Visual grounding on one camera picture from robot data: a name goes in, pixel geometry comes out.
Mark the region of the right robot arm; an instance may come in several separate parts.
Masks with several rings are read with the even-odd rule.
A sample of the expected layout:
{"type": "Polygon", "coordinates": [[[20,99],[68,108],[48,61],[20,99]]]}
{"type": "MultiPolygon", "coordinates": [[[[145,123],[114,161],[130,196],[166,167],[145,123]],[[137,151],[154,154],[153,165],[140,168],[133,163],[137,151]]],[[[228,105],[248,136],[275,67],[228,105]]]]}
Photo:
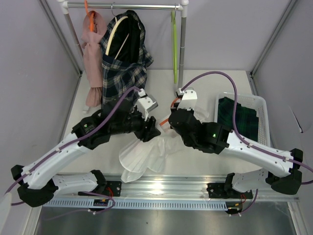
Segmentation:
{"type": "Polygon", "coordinates": [[[275,192],[295,195],[302,183],[300,165],[303,152],[277,150],[238,135],[216,122],[200,122],[193,110],[171,109],[170,127],[182,138],[185,146],[207,154],[237,157],[260,167],[247,173],[229,173],[221,184],[223,198],[237,198],[250,190],[270,188],[275,192]]]}

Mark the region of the dark green plaid skirt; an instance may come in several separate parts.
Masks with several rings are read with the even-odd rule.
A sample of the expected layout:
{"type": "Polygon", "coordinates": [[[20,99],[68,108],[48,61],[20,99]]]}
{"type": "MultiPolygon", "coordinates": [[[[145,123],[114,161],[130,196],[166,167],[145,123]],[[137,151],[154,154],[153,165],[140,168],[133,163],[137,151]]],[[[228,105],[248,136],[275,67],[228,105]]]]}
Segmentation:
{"type": "MultiPolygon", "coordinates": [[[[217,123],[225,125],[234,130],[233,127],[233,106],[234,100],[224,97],[218,101],[217,123]]],[[[236,106],[236,127],[238,132],[250,140],[258,141],[259,118],[253,109],[237,103],[236,106]]]]}

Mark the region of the green plastic hanger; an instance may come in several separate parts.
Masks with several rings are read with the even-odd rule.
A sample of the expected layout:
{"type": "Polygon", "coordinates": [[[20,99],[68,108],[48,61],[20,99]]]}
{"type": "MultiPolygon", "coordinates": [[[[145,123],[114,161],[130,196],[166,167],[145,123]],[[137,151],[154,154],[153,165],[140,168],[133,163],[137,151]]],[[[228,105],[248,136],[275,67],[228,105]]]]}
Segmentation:
{"type": "Polygon", "coordinates": [[[172,59],[173,59],[173,75],[174,83],[178,82],[178,71],[177,71],[177,25],[176,25],[176,12],[171,11],[171,39],[172,39],[172,59]]]}

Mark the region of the pink skirt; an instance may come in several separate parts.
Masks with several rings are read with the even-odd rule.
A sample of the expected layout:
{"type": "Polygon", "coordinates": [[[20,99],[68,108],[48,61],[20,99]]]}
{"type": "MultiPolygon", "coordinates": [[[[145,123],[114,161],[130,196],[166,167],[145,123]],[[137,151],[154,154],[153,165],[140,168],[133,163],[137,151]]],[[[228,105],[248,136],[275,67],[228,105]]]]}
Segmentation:
{"type": "Polygon", "coordinates": [[[90,86],[86,98],[86,105],[89,107],[97,107],[101,104],[103,87],[102,49],[100,41],[107,31],[107,25],[98,12],[96,12],[96,28],[96,33],[90,32],[89,19],[86,15],[83,21],[82,48],[84,49],[83,61],[85,72],[90,86]]]}

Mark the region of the navy cream plaid skirt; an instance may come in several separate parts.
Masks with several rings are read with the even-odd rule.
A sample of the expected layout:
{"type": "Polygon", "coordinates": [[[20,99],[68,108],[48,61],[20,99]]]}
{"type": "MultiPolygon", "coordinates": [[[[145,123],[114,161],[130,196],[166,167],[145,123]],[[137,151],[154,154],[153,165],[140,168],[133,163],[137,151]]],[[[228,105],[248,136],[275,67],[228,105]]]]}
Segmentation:
{"type": "Polygon", "coordinates": [[[130,87],[144,89],[147,82],[147,68],[154,59],[145,47],[146,30],[137,13],[128,10],[117,15],[107,25],[107,31],[100,41],[102,49],[103,91],[102,104],[118,100],[130,87]],[[117,59],[105,55],[109,35],[115,21],[129,17],[129,37],[117,59]]]}

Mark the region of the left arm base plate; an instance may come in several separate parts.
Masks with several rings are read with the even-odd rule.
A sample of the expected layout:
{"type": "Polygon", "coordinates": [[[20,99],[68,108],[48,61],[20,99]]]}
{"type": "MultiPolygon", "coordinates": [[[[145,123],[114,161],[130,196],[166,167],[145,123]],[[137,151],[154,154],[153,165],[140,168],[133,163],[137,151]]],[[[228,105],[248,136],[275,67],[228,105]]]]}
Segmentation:
{"type": "Polygon", "coordinates": [[[88,195],[87,192],[92,192],[111,197],[119,197],[121,194],[121,185],[121,181],[108,181],[105,186],[99,186],[93,181],[84,181],[82,186],[79,186],[78,195],[86,196],[88,195]]]}

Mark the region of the cream wooden hanger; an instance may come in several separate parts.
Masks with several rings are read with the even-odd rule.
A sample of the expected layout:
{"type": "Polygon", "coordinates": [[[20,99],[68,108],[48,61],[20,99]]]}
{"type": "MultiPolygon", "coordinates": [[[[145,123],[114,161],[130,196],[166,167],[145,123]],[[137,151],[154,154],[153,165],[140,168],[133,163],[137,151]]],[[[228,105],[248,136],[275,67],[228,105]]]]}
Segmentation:
{"type": "Polygon", "coordinates": [[[119,20],[115,21],[115,25],[109,35],[105,55],[113,57],[114,59],[118,58],[130,34],[128,26],[128,16],[123,16],[119,20]]]}

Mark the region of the orange plastic hanger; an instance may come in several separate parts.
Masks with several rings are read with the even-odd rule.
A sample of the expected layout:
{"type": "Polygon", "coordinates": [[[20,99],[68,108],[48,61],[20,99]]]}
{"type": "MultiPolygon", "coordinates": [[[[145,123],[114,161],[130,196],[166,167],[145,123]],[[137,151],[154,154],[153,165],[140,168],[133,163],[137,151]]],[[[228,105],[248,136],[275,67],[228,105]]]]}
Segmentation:
{"type": "MultiPolygon", "coordinates": [[[[171,108],[171,109],[174,108],[174,105],[175,105],[176,103],[180,103],[180,101],[181,101],[181,98],[175,98],[175,99],[172,101],[172,103],[171,103],[171,105],[170,105],[170,108],[171,108]]],[[[167,116],[164,117],[164,118],[161,118],[161,119],[158,121],[158,124],[159,124],[160,126],[163,126],[164,124],[166,124],[166,123],[168,122],[168,119],[169,119],[169,115],[167,115],[167,116]]]]}

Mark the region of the white plastic basket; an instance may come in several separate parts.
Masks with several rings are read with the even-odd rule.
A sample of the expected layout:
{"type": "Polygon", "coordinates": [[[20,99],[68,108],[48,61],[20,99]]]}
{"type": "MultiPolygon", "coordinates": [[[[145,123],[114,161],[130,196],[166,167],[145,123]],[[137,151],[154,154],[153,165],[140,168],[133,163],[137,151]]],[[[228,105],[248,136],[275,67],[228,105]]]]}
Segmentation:
{"type": "MultiPolygon", "coordinates": [[[[234,93],[222,92],[216,96],[215,102],[215,113],[214,121],[217,122],[218,114],[218,101],[220,98],[228,97],[234,100],[234,93]]],[[[252,94],[238,94],[238,103],[242,106],[253,109],[257,112],[257,117],[259,118],[258,125],[258,143],[270,146],[270,134],[269,134],[269,123],[268,123],[268,112],[265,100],[256,95],[252,94]]]]}

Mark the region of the white garment rack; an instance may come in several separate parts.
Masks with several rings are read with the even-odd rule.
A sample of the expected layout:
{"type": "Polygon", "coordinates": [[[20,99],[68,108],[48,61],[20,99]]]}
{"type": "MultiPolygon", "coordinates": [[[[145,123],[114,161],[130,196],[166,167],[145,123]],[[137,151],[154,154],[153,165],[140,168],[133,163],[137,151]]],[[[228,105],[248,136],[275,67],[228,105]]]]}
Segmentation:
{"type": "Polygon", "coordinates": [[[72,23],[71,17],[69,15],[70,8],[91,8],[91,9],[125,9],[125,10],[170,10],[180,12],[180,46],[179,46],[179,65],[174,67],[174,71],[178,73],[177,78],[174,80],[175,83],[182,87],[183,84],[183,74],[184,74],[184,58],[185,58],[185,37],[186,37],[186,21],[187,21],[187,11],[188,11],[188,0],[182,0],[179,4],[169,5],[169,4],[121,4],[121,3],[83,3],[83,2],[73,2],[68,0],[57,1],[66,23],[69,27],[71,36],[75,42],[76,49],[79,53],[80,60],[83,60],[83,50],[79,39],[77,37],[74,25],[72,23]]]}

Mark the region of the aluminium mounting rail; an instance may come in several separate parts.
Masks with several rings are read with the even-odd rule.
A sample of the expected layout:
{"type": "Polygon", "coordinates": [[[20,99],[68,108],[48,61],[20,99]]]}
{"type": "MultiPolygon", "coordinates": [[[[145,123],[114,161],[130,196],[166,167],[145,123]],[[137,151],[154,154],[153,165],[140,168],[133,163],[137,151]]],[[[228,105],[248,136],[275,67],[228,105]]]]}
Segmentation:
{"type": "MultiPolygon", "coordinates": [[[[118,199],[151,200],[200,200],[209,199],[207,184],[223,183],[225,175],[147,175],[140,179],[122,183],[118,199]]],[[[298,202],[298,195],[285,195],[271,189],[259,189],[257,202],[298,202]]]]}

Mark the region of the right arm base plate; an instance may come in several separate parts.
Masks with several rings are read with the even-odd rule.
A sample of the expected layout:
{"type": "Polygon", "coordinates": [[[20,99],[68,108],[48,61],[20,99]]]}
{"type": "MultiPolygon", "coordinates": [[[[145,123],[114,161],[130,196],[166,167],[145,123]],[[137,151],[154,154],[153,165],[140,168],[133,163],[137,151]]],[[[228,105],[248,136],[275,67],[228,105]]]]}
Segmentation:
{"type": "Polygon", "coordinates": [[[207,192],[211,199],[252,199],[252,192],[238,192],[225,183],[208,183],[207,192]]]}

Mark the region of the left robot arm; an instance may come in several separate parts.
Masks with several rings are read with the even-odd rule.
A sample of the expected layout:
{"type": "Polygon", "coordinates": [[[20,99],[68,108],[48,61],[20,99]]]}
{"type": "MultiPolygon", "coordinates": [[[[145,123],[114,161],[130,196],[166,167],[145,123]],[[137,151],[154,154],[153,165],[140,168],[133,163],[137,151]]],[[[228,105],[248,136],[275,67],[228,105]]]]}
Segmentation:
{"type": "Polygon", "coordinates": [[[57,195],[110,196],[108,183],[100,170],[85,174],[60,175],[59,172],[78,157],[108,143],[110,137],[134,133],[138,140],[148,142],[160,135],[156,119],[149,112],[158,106],[151,98],[140,98],[135,104],[127,100],[110,101],[76,124],[56,147],[27,166],[11,168],[22,202],[31,207],[46,204],[57,195]]]}

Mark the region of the orange hanger with pink skirt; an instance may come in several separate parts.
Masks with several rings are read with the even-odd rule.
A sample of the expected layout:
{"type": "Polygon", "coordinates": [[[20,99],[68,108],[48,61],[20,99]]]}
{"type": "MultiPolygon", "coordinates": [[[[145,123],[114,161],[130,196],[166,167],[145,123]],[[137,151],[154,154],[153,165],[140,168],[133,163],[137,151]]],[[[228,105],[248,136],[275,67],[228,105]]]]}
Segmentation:
{"type": "Polygon", "coordinates": [[[95,11],[89,11],[89,5],[88,5],[88,1],[84,0],[84,6],[85,6],[85,11],[86,11],[86,15],[88,16],[89,19],[89,30],[90,32],[97,32],[97,28],[96,28],[96,12],[95,11]]]}

